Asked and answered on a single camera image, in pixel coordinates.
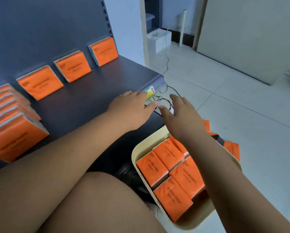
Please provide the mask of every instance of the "person's left hand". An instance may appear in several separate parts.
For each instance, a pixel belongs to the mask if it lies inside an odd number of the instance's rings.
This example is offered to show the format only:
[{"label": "person's left hand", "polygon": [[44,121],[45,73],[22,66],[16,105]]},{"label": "person's left hand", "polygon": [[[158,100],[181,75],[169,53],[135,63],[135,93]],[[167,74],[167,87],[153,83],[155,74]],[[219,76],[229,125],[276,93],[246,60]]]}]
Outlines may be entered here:
[{"label": "person's left hand", "polygon": [[125,92],[110,103],[107,113],[116,116],[126,127],[126,132],[136,130],[149,119],[158,105],[155,101],[145,107],[146,98],[146,92]]}]

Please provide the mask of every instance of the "beige plastic basket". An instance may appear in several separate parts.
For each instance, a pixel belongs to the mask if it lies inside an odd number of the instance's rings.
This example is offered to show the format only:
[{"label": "beige plastic basket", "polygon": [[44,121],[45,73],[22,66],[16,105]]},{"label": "beige plastic basket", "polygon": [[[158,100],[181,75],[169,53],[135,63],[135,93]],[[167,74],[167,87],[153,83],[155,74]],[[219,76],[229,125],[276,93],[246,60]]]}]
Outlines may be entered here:
[{"label": "beige plastic basket", "polygon": [[[155,146],[157,146],[160,142],[164,141],[169,137],[169,131],[166,126],[162,127],[155,133],[151,134],[141,143],[139,143],[134,150],[132,151],[132,163],[140,175],[143,183],[145,184],[147,190],[150,192],[151,196],[154,198],[156,204],[163,212],[163,214],[167,217],[167,219],[177,228],[183,230],[191,230],[196,228],[200,223],[205,220],[211,212],[214,211],[214,206],[212,204],[211,199],[209,198],[206,190],[200,193],[197,197],[193,199],[194,204],[186,211],[176,223],[173,223],[167,213],[164,211],[162,205],[159,203],[158,199],[154,195],[147,181],[143,177],[140,170],[136,167],[136,162],[143,158],[146,154],[148,154]],[[237,159],[226,150],[228,156],[232,159],[232,161],[237,165],[237,167],[242,171],[240,163]]]}]

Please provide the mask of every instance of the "thigh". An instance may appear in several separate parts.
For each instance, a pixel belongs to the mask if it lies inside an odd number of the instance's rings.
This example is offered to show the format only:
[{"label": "thigh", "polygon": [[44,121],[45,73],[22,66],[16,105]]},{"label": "thigh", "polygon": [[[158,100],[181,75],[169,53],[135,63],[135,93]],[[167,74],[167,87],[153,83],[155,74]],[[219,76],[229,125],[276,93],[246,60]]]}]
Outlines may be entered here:
[{"label": "thigh", "polygon": [[44,223],[45,232],[165,232],[154,214],[123,182],[86,173]]}]

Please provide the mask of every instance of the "dark baseboard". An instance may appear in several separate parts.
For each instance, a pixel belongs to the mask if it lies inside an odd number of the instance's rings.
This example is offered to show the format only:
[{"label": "dark baseboard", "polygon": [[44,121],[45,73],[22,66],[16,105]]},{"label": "dark baseboard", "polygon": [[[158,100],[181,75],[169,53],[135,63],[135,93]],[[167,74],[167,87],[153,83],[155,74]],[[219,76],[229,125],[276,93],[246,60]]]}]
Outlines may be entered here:
[{"label": "dark baseboard", "polygon": [[[168,31],[172,32],[171,41],[179,43],[181,33],[178,31],[170,30],[170,29]],[[183,45],[193,47],[193,43],[194,43],[194,35],[185,33],[183,35]]]}]

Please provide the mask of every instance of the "person's right hand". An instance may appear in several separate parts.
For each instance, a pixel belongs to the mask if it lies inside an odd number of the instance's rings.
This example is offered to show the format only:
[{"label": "person's right hand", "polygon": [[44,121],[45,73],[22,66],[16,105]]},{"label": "person's right hand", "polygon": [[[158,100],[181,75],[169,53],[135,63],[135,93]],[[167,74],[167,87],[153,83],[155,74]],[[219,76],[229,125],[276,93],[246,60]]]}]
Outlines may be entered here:
[{"label": "person's right hand", "polygon": [[206,135],[204,123],[194,106],[185,97],[170,94],[170,98],[174,115],[163,105],[159,109],[171,135],[182,144],[194,136]]}]

